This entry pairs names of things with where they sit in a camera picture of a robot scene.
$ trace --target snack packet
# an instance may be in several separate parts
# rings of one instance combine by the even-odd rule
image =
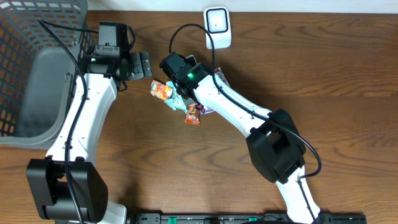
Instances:
[[[159,99],[167,100],[173,95],[173,88],[153,80],[150,84],[150,93]]]
[[[200,112],[195,108],[195,103],[187,106],[187,116],[185,117],[185,122],[187,124],[194,124],[200,126]]]
[[[187,113],[187,106],[184,103],[184,100],[182,97],[177,93],[177,91],[174,88],[174,85],[171,81],[168,81],[166,83],[169,87],[173,89],[173,95],[169,99],[165,100],[164,102],[171,107],[173,110],[180,109],[183,110],[185,113]]]

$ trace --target gray plastic basket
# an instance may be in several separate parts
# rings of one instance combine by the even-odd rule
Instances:
[[[48,149],[55,141],[75,66],[37,19],[87,29],[86,13],[86,0],[0,1],[0,144]],[[90,33],[49,27],[77,59],[93,45]]]

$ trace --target wooden table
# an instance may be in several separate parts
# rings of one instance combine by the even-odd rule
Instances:
[[[182,24],[200,12],[90,12],[132,25],[134,51],[149,52],[154,78]],[[216,51],[231,86],[271,110],[284,108],[318,150],[323,169],[308,179],[316,203],[364,213],[368,223],[398,222],[398,19],[395,15],[231,13],[232,46]],[[186,28],[173,49],[211,62],[202,30]],[[164,213],[285,210],[275,184],[252,166],[242,134],[213,113],[184,123],[149,93],[151,80],[129,82],[106,117],[97,167],[109,197]],[[0,223],[42,223],[25,169],[45,151],[0,149]],[[316,161],[306,153],[307,170]]]

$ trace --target orange snack wrapper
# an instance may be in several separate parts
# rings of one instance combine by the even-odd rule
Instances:
[[[150,93],[159,99],[167,100],[173,95],[173,89],[168,85],[164,85],[156,80],[150,84]]]
[[[200,126],[200,112],[195,108],[195,103],[187,106],[187,116],[185,117],[185,122],[187,124],[194,124]]]

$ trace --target white device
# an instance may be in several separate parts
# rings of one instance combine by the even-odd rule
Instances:
[[[232,32],[229,11],[223,6],[209,7],[204,13],[205,28],[213,38],[214,48],[223,49],[231,45]],[[210,38],[206,35],[206,46],[211,49]]]

